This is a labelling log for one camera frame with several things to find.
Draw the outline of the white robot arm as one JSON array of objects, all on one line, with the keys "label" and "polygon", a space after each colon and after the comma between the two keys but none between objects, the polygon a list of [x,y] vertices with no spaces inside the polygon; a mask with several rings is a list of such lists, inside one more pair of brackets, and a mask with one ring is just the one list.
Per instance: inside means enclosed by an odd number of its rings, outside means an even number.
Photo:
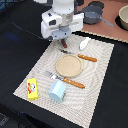
[{"label": "white robot arm", "polygon": [[74,13],[75,0],[34,0],[52,8],[42,14],[41,34],[45,39],[65,39],[83,28],[84,14]]}]

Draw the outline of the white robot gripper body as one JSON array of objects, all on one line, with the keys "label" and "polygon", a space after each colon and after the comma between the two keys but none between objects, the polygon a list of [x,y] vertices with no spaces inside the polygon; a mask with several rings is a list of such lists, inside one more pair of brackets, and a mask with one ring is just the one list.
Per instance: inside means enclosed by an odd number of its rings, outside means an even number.
[{"label": "white robot gripper body", "polygon": [[67,38],[83,28],[83,18],[83,13],[60,15],[50,9],[42,14],[41,34],[48,40]]}]

